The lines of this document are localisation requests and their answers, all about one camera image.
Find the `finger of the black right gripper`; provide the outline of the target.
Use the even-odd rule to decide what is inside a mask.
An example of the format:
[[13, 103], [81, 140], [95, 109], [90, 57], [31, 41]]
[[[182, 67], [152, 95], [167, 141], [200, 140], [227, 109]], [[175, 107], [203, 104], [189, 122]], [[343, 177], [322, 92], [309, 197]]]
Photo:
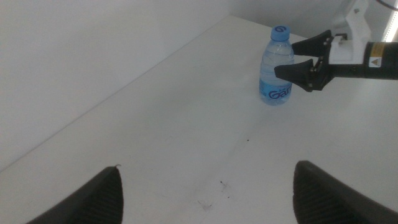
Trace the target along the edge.
[[278, 65], [274, 68], [274, 71], [277, 78], [291, 82], [307, 92], [312, 92], [313, 87], [310, 81], [312, 68], [313, 60], [310, 59], [291, 65]]
[[311, 57], [325, 56], [327, 49], [329, 48], [331, 38], [331, 30], [326, 30], [315, 37], [292, 44], [292, 49], [295, 55]]

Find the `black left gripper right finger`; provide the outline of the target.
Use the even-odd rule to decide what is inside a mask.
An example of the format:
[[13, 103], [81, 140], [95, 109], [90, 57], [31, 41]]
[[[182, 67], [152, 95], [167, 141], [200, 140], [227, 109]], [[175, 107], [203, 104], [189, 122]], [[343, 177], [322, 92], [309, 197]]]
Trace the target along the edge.
[[310, 161], [294, 170], [298, 223], [397, 223], [397, 212], [352, 189]]

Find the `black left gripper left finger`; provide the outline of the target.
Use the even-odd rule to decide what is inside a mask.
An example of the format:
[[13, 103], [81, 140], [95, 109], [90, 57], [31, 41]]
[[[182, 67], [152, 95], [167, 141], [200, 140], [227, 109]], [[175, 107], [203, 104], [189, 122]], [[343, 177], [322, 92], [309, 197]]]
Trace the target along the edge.
[[122, 224], [123, 209], [121, 174], [110, 166], [28, 224]]

